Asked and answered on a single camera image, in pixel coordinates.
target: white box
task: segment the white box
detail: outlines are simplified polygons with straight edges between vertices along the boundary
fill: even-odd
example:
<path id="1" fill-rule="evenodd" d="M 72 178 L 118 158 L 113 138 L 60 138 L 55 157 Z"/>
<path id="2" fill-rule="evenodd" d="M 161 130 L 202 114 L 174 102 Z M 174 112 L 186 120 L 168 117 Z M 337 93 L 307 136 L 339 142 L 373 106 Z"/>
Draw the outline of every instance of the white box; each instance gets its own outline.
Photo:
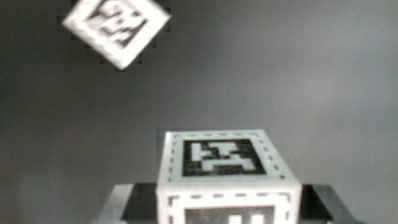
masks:
<path id="1" fill-rule="evenodd" d="M 300 191 L 262 130 L 166 132 L 158 224 L 296 224 Z"/>

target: gray wall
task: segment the gray wall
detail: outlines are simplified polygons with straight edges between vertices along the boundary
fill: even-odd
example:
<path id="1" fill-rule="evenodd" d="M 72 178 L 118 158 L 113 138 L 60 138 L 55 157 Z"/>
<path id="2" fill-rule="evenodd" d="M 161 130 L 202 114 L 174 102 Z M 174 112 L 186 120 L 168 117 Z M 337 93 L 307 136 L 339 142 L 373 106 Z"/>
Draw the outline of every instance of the gray wall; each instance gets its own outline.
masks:
<path id="1" fill-rule="evenodd" d="M 396 1 L 174 0 L 122 73 L 56 31 L 67 1 L 1 5 L 0 223 L 88 223 L 113 184 L 156 181 L 161 131 L 250 128 L 357 219 L 396 222 Z"/>

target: white cube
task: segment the white cube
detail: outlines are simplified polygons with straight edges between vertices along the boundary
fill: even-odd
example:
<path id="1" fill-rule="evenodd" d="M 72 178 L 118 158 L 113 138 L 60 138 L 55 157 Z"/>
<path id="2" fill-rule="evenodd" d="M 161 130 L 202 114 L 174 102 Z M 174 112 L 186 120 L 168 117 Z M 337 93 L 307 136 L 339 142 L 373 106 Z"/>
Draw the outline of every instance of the white cube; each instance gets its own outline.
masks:
<path id="1" fill-rule="evenodd" d="M 262 130 L 166 132 L 158 224 L 296 224 L 300 191 Z"/>

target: black square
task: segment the black square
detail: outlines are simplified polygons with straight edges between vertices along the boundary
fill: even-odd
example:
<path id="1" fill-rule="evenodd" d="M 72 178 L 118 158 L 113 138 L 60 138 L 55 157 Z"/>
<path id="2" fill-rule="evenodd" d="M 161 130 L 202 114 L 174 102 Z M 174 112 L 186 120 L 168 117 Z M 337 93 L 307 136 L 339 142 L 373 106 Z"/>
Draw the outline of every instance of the black square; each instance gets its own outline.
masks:
<path id="1" fill-rule="evenodd" d="M 234 150 L 229 150 L 229 152 L 222 154 L 220 147 L 214 147 L 216 144 L 220 146 L 229 144 L 229 148 L 234 147 Z M 200 156 L 200 161 L 193 161 L 191 159 L 193 150 L 200 150 L 200 153 L 206 154 Z M 182 176 L 223 176 L 241 174 L 266 174 L 250 139 L 184 141 Z"/>

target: dark gray background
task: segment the dark gray background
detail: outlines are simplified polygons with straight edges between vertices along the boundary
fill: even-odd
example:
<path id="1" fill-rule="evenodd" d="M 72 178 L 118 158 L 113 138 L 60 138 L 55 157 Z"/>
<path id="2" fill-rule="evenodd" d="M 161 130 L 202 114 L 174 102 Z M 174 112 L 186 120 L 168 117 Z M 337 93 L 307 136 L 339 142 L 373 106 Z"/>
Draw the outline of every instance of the dark gray background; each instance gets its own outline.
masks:
<path id="1" fill-rule="evenodd" d="M 0 223 L 85 224 L 154 182 L 161 131 L 266 130 L 303 183 L 398 219 L 398 1 L 172 0 L 126 72 L 56 31 L 67 0 L 1 0 Z"/>

